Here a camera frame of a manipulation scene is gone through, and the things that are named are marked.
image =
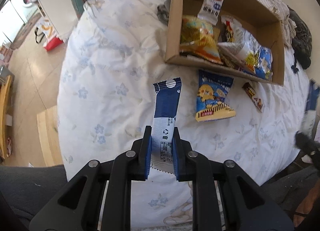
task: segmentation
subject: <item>wooden floor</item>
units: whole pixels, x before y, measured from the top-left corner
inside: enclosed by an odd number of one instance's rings
[[[44,167],[39,139],[37,114],[56,105],[60,72],[66,44],[47,52],[35,41],[34,29],[20,48],[13,51],[9,70],[14,74],[12,85],[13,120],[12,154],[7,166]]]
[[[59,146],[57,118],[56,105],[37,114],[39,139],[46,166],[63,164]]]

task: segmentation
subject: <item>person's leg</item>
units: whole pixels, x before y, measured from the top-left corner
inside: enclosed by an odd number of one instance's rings
[[[26,227],[66,183],[63,165],[47,168],[0,166],[0,191]]]
[[[271,184],[263,184],[261,188],[283,210],[295,212],[296,208],[307,196],[319,179],[317,169],[309,166],[303,170],[289,174]]]

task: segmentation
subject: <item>bed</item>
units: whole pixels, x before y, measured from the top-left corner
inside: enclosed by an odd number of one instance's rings
[[[163,61],[167,27],[156,16],[165,0],[88,0],[72,32],[63,62],[58,95],[58,131],[67,178],[89,160],[113,160],[142,138],[152,125],[153,83],[180,77],[176,126],[194,150],[210,160],[232,159],[259,185],[297,156],[309,80],[293,50],[285,49],[284,86],[252,82],[265,102],[260,113],[235,78],[227,103],[236,117],[198,123],[195,102],[198,69]],[[151,169],[148,181],[132,183],[132,227],[180,224],[192,219],[188,183]]]

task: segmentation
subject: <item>chocolate bar wrapper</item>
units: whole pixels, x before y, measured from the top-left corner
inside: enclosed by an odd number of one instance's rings
[[[181,79],[175,78],[153,84],[156,109],[151,129],[151,167],[174,173],[172,137],[181,91]]]
[[[257,96],[257,92],[253,89],[249,82],[245,83],[242,87],[247,95],[250,97],[254,105],[263,113],[264,104],[260,97]]]

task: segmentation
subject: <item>white cabinet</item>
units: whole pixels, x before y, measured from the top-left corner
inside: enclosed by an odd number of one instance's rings
[[[58,37],[66,41],[78,22],[71,0],[38,0],[38,2]]]
[[[11,42],[13,42],[23,25],[24,22],[17,14],[11,1],[7,1],[0,10],[0,31],[3,32]],[[1,39],[2,37],[4,37],[4,35],[1,33],[0,45],[2,45],[5,40],[5,37],[4,39]]]

